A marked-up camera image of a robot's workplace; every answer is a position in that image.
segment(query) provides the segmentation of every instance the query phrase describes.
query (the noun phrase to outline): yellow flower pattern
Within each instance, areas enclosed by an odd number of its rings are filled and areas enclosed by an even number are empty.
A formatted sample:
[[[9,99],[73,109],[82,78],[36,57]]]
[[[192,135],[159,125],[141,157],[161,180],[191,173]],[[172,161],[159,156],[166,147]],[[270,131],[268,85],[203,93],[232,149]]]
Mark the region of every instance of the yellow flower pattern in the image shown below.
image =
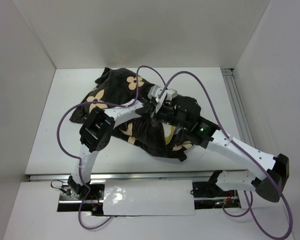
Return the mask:
[[[105,90],[101,90],[99,91],[95,96],[89,96],[86,101],[87,102],[94,102],[94,101],[98,101],[98,102],[103,102],[101,99],[105,94]],[[91,103],[90,107],[89,107],[89,113],[91,113],[92,109],[94,109],[95,107],[98,107],[100,109],[107,109],[108,106],[106,104],[103,103]]]
[[[192,143],[190,142],[190,141],[184,141],[181,145],[179,145],[179,146],[174,146],[173,148],[172,148],[172,151],[179,151],[182,147],[184,147],[185,149],[189,149],[189,148],[191,148],[193,145],[192,145]]]
[[[132,136],[132,122],[128,124],[128,129],[126,131],[122,131],[120,129],[120,131],[124,134],[124,135],[127,135],[127,136]]]
[[[126,131],[123,131],[123,130],[121,130],[121,129],[120,129],[120,131],[121,131],[124,135],[129,136],[129,138],[128,138],[128,143],[134,145],[137,139],[136,139],[134,136],[132,136],[132,127],[133,127],[133,125],[132,125],[132,122],[131,122],[131,123],[128,124],[128,129],[127,129]]]
[[[142,81],[142,77],[138,76],[138,86],[141,87],[143,84],[145,84]],[[126,81],[129,83],[129,89],[130,90],[135,90],[137,88],[137,77],[129,76],[127,77]]]

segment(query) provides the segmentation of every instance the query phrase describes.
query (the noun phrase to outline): black cloth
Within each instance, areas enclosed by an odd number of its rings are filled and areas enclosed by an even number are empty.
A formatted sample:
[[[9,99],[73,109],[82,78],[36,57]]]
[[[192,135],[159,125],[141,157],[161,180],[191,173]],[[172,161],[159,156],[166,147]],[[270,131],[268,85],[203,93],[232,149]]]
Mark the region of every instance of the black cloth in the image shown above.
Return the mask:
[[[122,105],[136,97],[136,74],[126,68],[112,70],[106,67],[103,74],[95,80],[95,83],[96,87],[84,97],[82,103],[102,101]],[[138,85],[139,98],[146,98],[154,84],[139,76]],[[82,124],[95,107],[100,109],[111,108],[111,106],[102,103],[81,106],[72,113],[70,121]],[[113,130],[112,135],[142,148],[152,156],[179,159],[181,162],[187,159],[185,150],[193,146],[182,129],[174,134],[170,142],[166,144],[162,124],[152,126],[150,122],[142,117],[120,124]]]

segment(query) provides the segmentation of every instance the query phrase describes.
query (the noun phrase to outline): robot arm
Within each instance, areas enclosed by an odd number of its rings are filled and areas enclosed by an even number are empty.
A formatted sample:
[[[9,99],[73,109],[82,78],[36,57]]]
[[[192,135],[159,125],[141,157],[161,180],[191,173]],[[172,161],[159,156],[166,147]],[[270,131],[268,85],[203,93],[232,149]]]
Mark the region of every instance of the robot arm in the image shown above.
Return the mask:
[[[191,97],[177,96],[175,90],[166,90],[162,98],[158,98],[162,88],[153,86],[148,99],[141,99],[127,108],[110,108],[100,110],[94,108],[80,129],[82,158],[81,174],[84,183],[90,182],[92,167],[100,150],[110,141],[112,130],[130,119],[144,117],[155,126],[166,123],[187,132],[187,138],[195,145],[217,152],[236,163],[243,165],[248,171],[226,172],[217,170],[209,182],[217,185],[223,191],[244,190],[255,191],[262,198],[270,202],[278,202],[280,194],[259,167],[231,140],[248,152],[270,174],[281,190],[289,177],[289,159],[283,154],[273,156],[257,150],[244,142],[227,138],[220,127],[200,116],[201,108]],[[78,195],[86,192],[84,184],[79,178],[79,166],[68,179],[68,183]]]

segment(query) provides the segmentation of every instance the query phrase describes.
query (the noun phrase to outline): cable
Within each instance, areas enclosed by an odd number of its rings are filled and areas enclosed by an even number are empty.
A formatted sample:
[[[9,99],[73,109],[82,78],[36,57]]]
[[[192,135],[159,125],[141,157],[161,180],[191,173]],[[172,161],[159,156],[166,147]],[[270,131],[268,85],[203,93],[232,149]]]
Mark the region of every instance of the cable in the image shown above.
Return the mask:
[[[252,192],[251,192],[251,191],[250,191],[250,198],[251,198],[250,204],[251,204],[251,206],[252,206],[252,203],[254,202],[254,199],[253,199],[253,195],[252,195]],[[225,210],[225,206],[224,206],[224,205],[222,206],[222,210],[224,211],[225,214],[227,214],[228,216],[233,217],[233,218],[241,218],[241,217],[243,217],[244,215],[246,215],[247,213],[250,212],[250,210],[249,210],[249,208],[248,208],[244,213],[241,213],[241,214],[239,214],[239,215],[233,215],[233,214],[228,213],[228,212]]]
[[[90,199],[91,199],[91,205],[92,205],[92,207],[95,207],[95,205],[94,205],[94,200],[93,200],[93,198],[92,198],[91,193],[89,193],[89,196],[90,196]]]
[[[234,195],[233,195],[232,191],[230,191],[230,196],[228,198],[224,199],[223,201],[229,202],[232,199],[233,196]]]
[[[215,107],[214,107],[214,105],[213,105],[213,103],[212,103],[212,101],[211,101],[211,98],[210,98],[210,96],[209,96],[209,94],[208,94],[208,92],[207,92],[205,86],[204,86],[203,83],[200,81],[200,79],[199,79],[195,74],[193,74],[192,72],[189,72],[189,71],[180,71],[180,72],[177,72],[177,73],[174,74],[174,75],[169,79],[169,81],[166,83],[166,85],[164,86],[164,88],[163,88],[163,90],[162,90],[162,92],[161,92],[161,94],[159,95],[158,98],[160,99],[160,98],[162,97],[162,95],[164,94],[164,91],[167,89],[167,87],[168,87],[168,85],[171,83],[171,81],[172,81],[175,77],[177,77],[178,75],[181,75],[181,74],[188,74],[188,75],[192,76],[193,78],[195,78],[195,79],[197,80],[197,82],[198,82],[198,83],[200,84],[200,86],[202,87],[202,89],[203,89],[203,91],[204,91],[204,93],[205,93],[205,95],[206,95],[206,98],[207,98],[208,101],[209,101],[209,104],[210,104],[210,106],[211,106],[213,115],[214,115],[214,117],[215,117],[215,119],[216,119],[216,121],[217,121],[217,123],[218,123],[218,125],[219,125],[219,127],[220,127],[220,129],[221,129],[221,131],[223,132],[223,134],[226,136],[226,138],[227,138],[228,140],[230,140],[230,142],[231,142],[237,149],[239,149],[242,153],[244,153],[249,159],[251,159],[251,160],[253,161],[253,163],[255,163],[255,164],[260,168],[260,170],[265,174],[265,176],[269,179],[269,181],[271,182],[271,184],[274,186],[275,190],[277,190],[277,192],[280,194],[280,197],[282,198],[282,201],[283,201],[283,203],[284,203],[284,205],[285,205],[285,207],[286,207],[287,213],[288,213],[288,217],[289,217],[289,226],[288,226],[288,230],[286,231],[286,233],[285,233],[283,236],[281,236],[281,237],[276,237],[276,236],[270,235],[268,232],[266,232],[266,231],[261,227],[261,225],[259,224],[259,222],[258,222],[258,220],[257,220],[257,218],[256,218],[256,216],[255,216],[255,214],[254,214],[254,212],[253,212],[253,210],[252,210],[252,204],[249,202],[247,193],[244,192],[245,198],[246,198],[246,200],[247,200],[247,202],[248,202],[248,212],[251,213],[252,218],[253,218],[253,220],[255,221],[256,225],[259,227],[259,229],[260,229],[266,236],[268,236],[268,237],[271,238],[271,239],[274,239],[274,240],[284,240],[284,239],[286,239],[286,238],[289,237],[289,235],[291,234],[292,228],[293,228],[293,217],[292,217],[292,212],[291,212],[291,208],[290,208],[290,206],[289,206],[289,203],[288,203],[286,197],[284,196],[284,194],[283,194],[283,192],[281,191],[280,187],[279,187],[279,186],[276,184],[276,182],[272,179],[272,177],[269,175],[269,173],[267,173],[267,171],[260,165],[260,163],[259,163],[257,160],[255,160],[254,157],[251,156],[251,155],[250,155],[246,150],[244,150],[240,145],[238,145],[235,141],[233,141],[233,140],[230,139],[230,136],[227,134],[226,130],[225,130],[224,127],[222,126],[222,124],[221,124],[221,122],[220,122],[220,120],[219,120],[219,118],[218,118],[218,115],[217,115],[217,113],[216,113]]]
[[[60,190],[61,192],[63,192],[64,194],[67,194],[67,191],[64,190],[64,189],[62,189],[61,187],[55,187],[55,186],[53,186],[53,184],[52,184],[53,182],[60,182],[60,183],[63,183],[63,184],[66,184],[66,182],[61,181],[61,180],[52,180],[52,181],[50,182],[50,186],[51,186],[53,189],[58,189],[58,190]]]
[[[98,198],[97,194],[95,193],[95,191],[92,191],[92,193],[93,193],[95,199],[97,200],[98,205],[100,205],[100,201],[99,201],[99,198]]]
[[[86,198],[88,197],[90,191],[91,191],[91,188],[89,185],[87,185],[84,180],[83,180],[83,177],[82,177],[82,171],[81,171],[81,166],[82,166],[82,159],[81,157],[79,156],[76,156],[76,155],[73,155],[71,154],[70,152],[68,152],[64,146],[62,145],[61,143],[61,140],[60,140],[60,129],[61,129],[61,125],[63,123],[63,121],[65,120],[66,116],[74,109],[78,108],[78,107],[82,107],[82,106],[85,106],[85,105],[90,105],[90,104],[99,104],[99,103],[102,103],[102,104],[106,104],[108,106],[112,106],[112,107],[119,107],[119,108],[128,108],[128,107],[131,107],[132,105],[134,105],[136,103],[136,101],[138,100],[138,97],[139,97],[139,81],[138,81],[138,76],[139,76],[139,70],[141,68],[148,68],[148,69],[151,69],[153,70],[155,73],[158,74],[158,76],[161,78],[161,80],[163,81],[163,83],[165,83],[163,77],[160,75],[159,72],[157,72],[154,68],[150,67],[150,66],[145,66],[145,65],[142,65],[140,67],[137,68],[136,70],[136,93],[135,93],[135,98],[134,98],[134,101],[129,104],[128,106],[124,106],[124,105],[119,105],[119,104],[114,104],[114,103],[110,103],[110,102],[100,102],[100,101],[90,101],[90,102],[82,102],[82,103],[79,103],[75,106],[72,106],[68,111],[66,111],[64,113],[64,115],[61,117],[59,123],[58,123],[58,126],[56,128],[56,139],[57,139],[57,142],[58,142],[58,145],[60,147],[60,149],[66,154],[68,155],[69,157],[73,158],[73,159],[77,159],[79,160],[79,178],[81,180],[81,182],[83,183],[83,185],[88,189],[86,195],[83,197],[81,203],[80,203],[80,206],[79,206],[79,211],[78,211],[78,221],[81,225],[81,227],[83,227],[84,229],[86,230],[96,230],[96,229],[99,229],[101,228],[103,225],[105,225],[107,222],[109,222],[113,216],[110,216],[108,219],[106,219],[104,222],[102,222],[101,224],[97,225],[97,226],[93,226],[93,227],[89,227],[89,226],[85,226],[84,223],[82,222],[82,219],[81,219],[81,211],[82,211],[82,207],[83,207],[83,204],[84,204],[84,201],[86,200]]]

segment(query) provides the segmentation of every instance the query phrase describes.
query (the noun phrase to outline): white floor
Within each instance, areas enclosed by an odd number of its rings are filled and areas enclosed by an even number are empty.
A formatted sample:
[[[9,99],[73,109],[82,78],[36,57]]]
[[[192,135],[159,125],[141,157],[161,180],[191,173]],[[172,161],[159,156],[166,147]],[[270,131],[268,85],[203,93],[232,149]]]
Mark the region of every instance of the white floor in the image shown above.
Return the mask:
[[[224,79],[220,68],[157,68],[167,82],[178,71],[190,71],[196,74],[206,86],[217,114],[226,130],[239,138],[235,117],[231,109]],[[95,87],[95,79],[103,69],[58,69],[55,73],[48,99],[44,108],[40,126],[26,169],[29,175],[69,174],[76,160],[69,158],[59,149],[56,140],[57,124],[66,110],[78,104]],[[139,72],[149,82],[163,85],[159,77],[149,69]],[[199,84],[189,75],[181,75],[169,86],[183,96],[197,99],[202,110],[201,115],[215,121],[207,98]],[[61,141],[72,154],[79,153],[79,124],[71,123],[67,117],[61,128]],[[244,169],[228,158],[193,147],[187,152],[188,159],[152,157],[140,148],[120,139],[112,138],[110,144],[98,155],[93,173],[150,173],[183,172]]]
[[[188,216],[116,217],[99,230],[89,231],[79,225],[77,212],[57,212],[58,200],[59,191],[49,182],[21,183],[4,240],[269,240],[250,214],[234,219],[221,209],[196,210],[195,215]],[[238,214],[243,210],[229,211]],[[271,234],[282,236],[286,231],[288,221],[280,204],[254,212]],[[82,218],[88,226],[105,220],[88,212],[82,213]]]

